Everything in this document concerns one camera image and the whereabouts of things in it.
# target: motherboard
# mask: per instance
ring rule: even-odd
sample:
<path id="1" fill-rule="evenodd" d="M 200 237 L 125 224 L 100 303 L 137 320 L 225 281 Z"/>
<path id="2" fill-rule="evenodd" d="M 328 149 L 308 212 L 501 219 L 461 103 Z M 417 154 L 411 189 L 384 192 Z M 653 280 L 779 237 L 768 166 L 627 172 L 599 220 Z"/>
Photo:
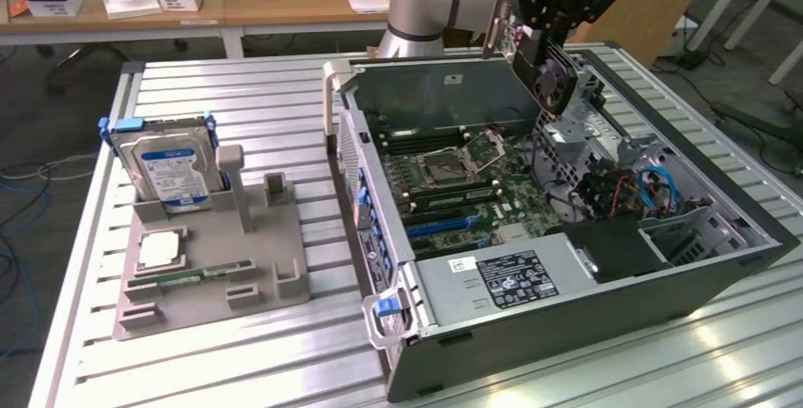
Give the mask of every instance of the motherboard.
<path id="1" fill-rule="evenodd" d="M 417 259 L 532 239 L 560 224 L 515 148 L 517 138 L 495 129 L 381 138 L 385 175 Z"/>

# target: aluminum work table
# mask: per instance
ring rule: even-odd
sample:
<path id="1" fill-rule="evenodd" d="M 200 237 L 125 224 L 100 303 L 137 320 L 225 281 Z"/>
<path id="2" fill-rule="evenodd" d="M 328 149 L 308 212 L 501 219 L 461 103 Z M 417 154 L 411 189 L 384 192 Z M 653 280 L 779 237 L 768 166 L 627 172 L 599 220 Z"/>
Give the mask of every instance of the aluminum work table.
<path id="1" fill-rule="evenodd" d="M 584 44 L 749 195 L 803 236 L 803 200 L 627 54 Z M 323 142 L 321 65 L 361 55 L 146 64 L 120 76 L 112 118 L 216 114 L 245 181 L 296 183 L 312 301 L 117 342 L 110 338 L 134 190 L 100 150 L 30 407 L 724 407 L 803 400 L 803 252 L 688 317 L 452 387 L 384 401 Z M 607 90 L 624 128 L 645 127 Z"/>

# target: green circuit board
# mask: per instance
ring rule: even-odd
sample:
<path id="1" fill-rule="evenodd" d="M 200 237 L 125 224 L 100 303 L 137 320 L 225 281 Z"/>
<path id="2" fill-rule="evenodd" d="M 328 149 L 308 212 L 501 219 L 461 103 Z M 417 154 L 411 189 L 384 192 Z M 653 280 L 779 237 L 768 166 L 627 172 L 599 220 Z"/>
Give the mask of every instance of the green circuit board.
<path id="1" fill-rule="evenodd" d="M 383 159 L 419 259 L 535 238 L 560 223 L 528 166 L 491 130 L 463 147 Z M 437 232 L 465 219 L 467 228 Z M 412 233 L 421 228 L 435 232 Z"/>

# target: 3d printed holder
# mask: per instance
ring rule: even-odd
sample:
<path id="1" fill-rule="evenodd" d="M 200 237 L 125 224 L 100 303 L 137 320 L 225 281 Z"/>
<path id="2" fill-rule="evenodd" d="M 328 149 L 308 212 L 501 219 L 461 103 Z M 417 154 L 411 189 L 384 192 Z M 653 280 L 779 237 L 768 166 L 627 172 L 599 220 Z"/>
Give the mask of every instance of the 3d printed holder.
<path id="1" fill-rule="evenodd" d="M 170 215 L 160 201 L 134 203 L 113 337 L 124 340 L 218 321 L 309 299 L 301 224 L 284 173 L 242 187 L 242 147 L 217 148 L 229 190 L 212 210 Z M 169 263 L 142 266 L 142 239 L 174 232 Z"/>

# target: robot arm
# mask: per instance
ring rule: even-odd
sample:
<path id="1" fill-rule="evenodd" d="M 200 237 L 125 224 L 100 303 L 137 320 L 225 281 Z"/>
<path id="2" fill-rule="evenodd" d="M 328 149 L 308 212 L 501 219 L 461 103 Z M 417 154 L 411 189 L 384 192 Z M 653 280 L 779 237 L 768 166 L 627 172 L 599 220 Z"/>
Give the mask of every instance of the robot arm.
<path id="1" fill-rule="evenodd" d="M 391 0 L 388 31 L 377 54 L 381 57 L 439 55 L 443 29 L 453 27 L 488 32 L 483 54 L 489 55 L 501 36 L 513 30 L 513 71 L 540 107 L 559 114 L 577 82 L 561 45 L 569 31 L 581 22 L 593 23 L 613 1 Z M 513 21 L 508 18 L 511 10 Z"/>

